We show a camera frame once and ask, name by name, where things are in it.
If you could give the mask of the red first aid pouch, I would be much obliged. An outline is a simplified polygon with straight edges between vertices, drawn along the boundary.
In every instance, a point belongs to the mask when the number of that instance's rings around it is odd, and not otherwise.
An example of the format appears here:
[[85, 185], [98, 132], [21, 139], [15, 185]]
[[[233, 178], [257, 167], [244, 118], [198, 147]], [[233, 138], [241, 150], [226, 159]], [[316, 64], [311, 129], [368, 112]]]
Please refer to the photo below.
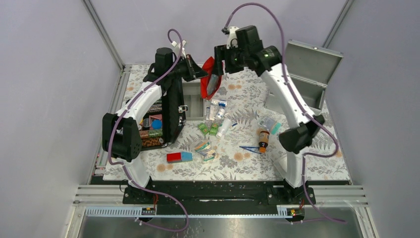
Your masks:
[[214, 65], [214, 58], [213, 57], [209, 57], [205, 61], [205, 63], [201, 66], [201, 68], [208, 73], [208, 76], [207, 77], [204, 77], [204, 78], [201, 78], [200, 79], [201, 97], [203, 99], [206, 99], [206, 100], [211, 100], [212, 99], [212, 97], [219, 90], [220, 85], [221, 85], [221, 82], [222, 82], [222, 76], [219, 76], [219, 80], [218, 80], [218, 84], [217, 84], [216, 90], [210, 96], [207, 95], [207, 85], [208, 85], [208, 81], [210, 79], [210, 76], [213, 74], [212, 73], [213, 65]]

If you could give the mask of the blue white plastic packet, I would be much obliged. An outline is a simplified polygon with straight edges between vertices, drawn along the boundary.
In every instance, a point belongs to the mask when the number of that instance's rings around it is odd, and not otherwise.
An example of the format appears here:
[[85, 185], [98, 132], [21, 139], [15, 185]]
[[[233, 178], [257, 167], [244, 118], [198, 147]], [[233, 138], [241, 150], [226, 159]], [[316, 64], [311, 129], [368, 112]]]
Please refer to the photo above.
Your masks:
[[214, 75], [212, 74], [210, 76], [210, 79], [208, 81], [208, 85], [207, 85], [207, 95], [210, 96], [211, 94], [214, 93], [214, 91], [216, 90], [217, 84], [218, 84], [218, 80], [219, 80], [219, 76], [218, 75]]

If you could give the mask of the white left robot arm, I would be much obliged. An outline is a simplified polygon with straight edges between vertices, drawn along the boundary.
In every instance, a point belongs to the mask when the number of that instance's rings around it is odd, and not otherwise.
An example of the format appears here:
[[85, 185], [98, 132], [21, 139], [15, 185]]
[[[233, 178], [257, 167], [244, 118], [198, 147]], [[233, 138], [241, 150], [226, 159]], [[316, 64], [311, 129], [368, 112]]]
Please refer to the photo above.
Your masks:
[[[176, 57], [172, 49], [159, 48], [141, 89], [120, 110], [103, 116], [102, 148], [108, 153], [110, 164], [123, 166], [128, 183], [137, 187], [134, 196], [139, 202], [147, 204], [154, 196], [153, 189], [147, 186], [150, 175], [140, 158], [141, 151], [175, 142], [186, 123], [182, 81], [206, 76], [190, 55]], [[158, 100], [162, 102], [159, 111], [163, 119], [162, 141], [160, 145], [150, 146], [142, 141], [138, 126]]]

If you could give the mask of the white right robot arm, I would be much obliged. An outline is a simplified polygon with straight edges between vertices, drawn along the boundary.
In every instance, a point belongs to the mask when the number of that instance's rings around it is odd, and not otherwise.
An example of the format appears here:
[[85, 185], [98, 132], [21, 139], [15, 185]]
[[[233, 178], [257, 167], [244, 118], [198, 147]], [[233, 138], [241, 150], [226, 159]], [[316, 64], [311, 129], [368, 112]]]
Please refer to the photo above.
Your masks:
[[315, 115], [305, 104], [287, 70], [282, 54], [275, 46], [264, 47], [256, 26], [243, 28], [224, 27], [227, 43], [214, 49], [213, 73], [237, 73], [248, 68], [268, 86], [278, 99], [286, 116], [289, 129], [279, 134], [279, 142], [287, 154], [277, 159], [276, 166], [288, 183], [284, 198], [297, 204], [304, 197], [306, 188], [303, 154], [324, 123], [324, 117]]

